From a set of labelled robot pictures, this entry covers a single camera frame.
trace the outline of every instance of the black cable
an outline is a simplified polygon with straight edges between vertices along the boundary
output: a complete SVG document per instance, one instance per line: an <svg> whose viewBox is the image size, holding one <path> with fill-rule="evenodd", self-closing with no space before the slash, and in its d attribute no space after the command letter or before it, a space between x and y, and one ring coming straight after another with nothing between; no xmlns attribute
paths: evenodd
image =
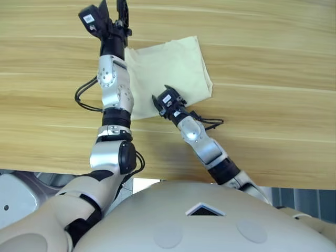
<svg viewBox="0 0 336 252"><path fill-rule="evenodd" d="M85 103L82 103L81 100L80 100L80 96L96 83L97 83L97 76L93 77L90 81L88 81L84 85L80 86L75 92L75 102L84 109L102 113L103 112L102 109L87 105Z"/></svg>
<svg viewBox="0 0 336 252"><path fill-rule="evenodd" d="M191 116L192 118L201 123L211 124L211 126L206 127L205 130L215 129L217 126L222 125L224 123L224 120L220 118L202 118L195 111L191 111L190 113L181 110L178 111L183 114L186 114L187 116Z"/></svg>
<svg viewBox="0 0 336 252"><path fill-rule="evenodd" d="M116 193L116 195L115 195L115 197L114 197L114 200L116 200L116 198L118 197L118 195L119 195L119 193L120 193L120 190L122 189L122 187L124 186L124 184L125 184L125 183L126 183L126 182L127 182L133 175L135 175L135 174L141 172L141 171L145 168L145 159L143 158L143 156L141 155L141 153L138 152L138 151L136 151L136 155L137 155L136 158L138 158L138 160L139 160L139 162L140 162L140 168L137 169L136 171L134 171L134 172L132 172L132 173L126 175L126 176L124 177L124 179L122 180L122 182L121 182L120 185L119 185L119 188L118 188L117 193Z"/></svg>

